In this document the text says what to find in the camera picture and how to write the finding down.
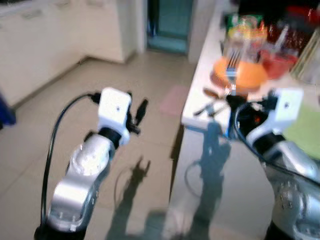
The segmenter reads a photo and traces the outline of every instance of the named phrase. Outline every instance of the pink mat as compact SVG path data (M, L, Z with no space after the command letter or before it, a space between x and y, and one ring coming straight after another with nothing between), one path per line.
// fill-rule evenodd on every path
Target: pink mat
M187 100L189 87L173 86L160 102L159 110L164 114L180 116Z

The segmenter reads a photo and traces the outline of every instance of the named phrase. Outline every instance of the black cable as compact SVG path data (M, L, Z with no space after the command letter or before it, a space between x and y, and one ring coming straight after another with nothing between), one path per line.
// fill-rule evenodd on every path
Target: black cable
M248 141L246 140L245 136L241 133L239 127L238 127L238 118L239 118L239 114L240 112L242 112L244 109L246 109L247 107L249 107L251 104L254 104L254 103L259 103L257 101L252 101L252 102L246 102L244 104L242 104L241 106L239 106L236 111L235 111L235 116L234 116L234 129L235 129L235 132L236 134L238 135L239 139L246 145L246 147L254 154L256 155L256 157L259 159L260 162L263 162L265 163L268 167L271 167L279 172L282 172L284 174L289 174L289 175L292 175L292 176L296 176L296 177L300 177L300 178L303 178L304 180L306 180L307 182L309 183L312 183L314 185L316 185L317 187L320 188L320 183L315 181L315 180L312 180L306 176L303 176L297 172L294 172L292 170L289 170L289 169L286 169L282 166L279 166L279 165L276 165L275 163L273 162L270 162L270 161L267 161L265 159L264 156L262 156L262 154L260 154L259 152L257 152L257 150L255 148L253 148L249 143Z
M59 124L60 124L62 118L64 117L65 113L76 102L78 102L81 99L88 98L88 97L91 97L91 99L93 100L93 98L95 96L96 96L96 94L93 94L93 93L84 93L84 94L81 94L81 95L77 96L76 98L74 98L72 101L70 101L70 103L67 106L64 107L64 109L61 111L59 117L57 118L57 120L54 124L51 138L50 138L48 154L46 156L46 163L45 163L43 182L42 182L40 226L44 226L46 223L48 178L49 178L49 171L50 171L50 165L51 165L51 158L52 158L52 154L53 154L53 150L54 150L54 146L55 146L55 140L56 140L56 135L57 135L57 131L59 128Z

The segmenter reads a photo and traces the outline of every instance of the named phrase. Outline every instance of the red container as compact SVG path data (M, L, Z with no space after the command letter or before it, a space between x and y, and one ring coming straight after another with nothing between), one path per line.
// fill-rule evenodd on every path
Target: red container
M266 50L261 51L261 58L266 74L271 80L280 79L298 60L294 55L270 53Z

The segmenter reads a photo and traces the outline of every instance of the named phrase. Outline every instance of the tiled floor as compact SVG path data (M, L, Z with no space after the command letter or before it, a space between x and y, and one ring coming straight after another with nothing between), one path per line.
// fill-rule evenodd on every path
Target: tiled floor
M0 239L33 239L40 221L42 177L53 123L74 96L107 86L132 90L133 110L143 97L149 99L149 108L141 136L133 136L112 162L86 239L157 240L172 230L183 231L184 226L164 229L180 117L160 112L159 102L173 86L190 86L194 69L183 56L156 52L136 56L127 65L90 59L23 104L16 112L18 124L0 131ZM62 121L52 159L49 199L71 153L96 126L97 107L87 100ZM210 239L246 239L217 228L212 231ZM203 239L196 236L174 239Z

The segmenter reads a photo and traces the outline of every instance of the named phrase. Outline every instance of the blue object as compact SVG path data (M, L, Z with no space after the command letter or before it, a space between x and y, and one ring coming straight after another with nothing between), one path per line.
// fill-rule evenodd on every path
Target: blue object
M5 98L0 94L0 124L14 125L16 124L16 115L8 106Z

